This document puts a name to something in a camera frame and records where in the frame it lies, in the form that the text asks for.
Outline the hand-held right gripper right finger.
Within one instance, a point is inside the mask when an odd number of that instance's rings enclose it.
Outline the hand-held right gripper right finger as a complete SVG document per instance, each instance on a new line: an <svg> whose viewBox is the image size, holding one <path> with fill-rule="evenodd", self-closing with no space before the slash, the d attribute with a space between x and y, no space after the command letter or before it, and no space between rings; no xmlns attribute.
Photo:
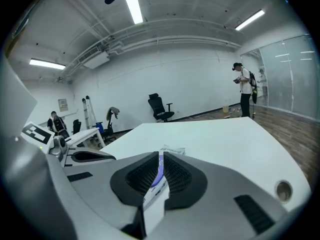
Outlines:
<svg viewBox="0 0 320 240"><path fill-rule="evenodd" d="M164 153L169 198L150 240L250 240L286 209L239 172L189 156Z"/></svg>

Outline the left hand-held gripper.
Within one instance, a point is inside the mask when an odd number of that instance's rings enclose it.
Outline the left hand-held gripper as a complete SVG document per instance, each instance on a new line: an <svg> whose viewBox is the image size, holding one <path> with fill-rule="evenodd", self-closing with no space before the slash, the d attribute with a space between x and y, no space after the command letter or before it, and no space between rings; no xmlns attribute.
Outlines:
<svg viewBox="0 0 320 240"><path fill-rule="evenodd" d="M63 160L64 167L85 166L105 162L116 161L116 158L108 153L87 147L69 147L65 138L61 135L47 130L33 122L27 122L21 137L27 142L37 146L44 154L55 156L60 162ZM77 159L76 157L89 157L88 159Z"/></svg>

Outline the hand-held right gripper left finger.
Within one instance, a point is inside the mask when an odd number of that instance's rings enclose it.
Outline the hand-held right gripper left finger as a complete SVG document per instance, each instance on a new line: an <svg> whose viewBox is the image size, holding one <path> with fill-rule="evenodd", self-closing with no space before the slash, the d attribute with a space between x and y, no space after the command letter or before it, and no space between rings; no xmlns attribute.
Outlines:
<svg viewBox="0 0 320 240"><path fill-rule="evenodd" d="M110 181L118 170L148 157L143 153L120 160L105 159L62 167L52 155L47 162L58 197L79 240L132 240L122 231L134 222L137 207L123 204Z"/></svg>

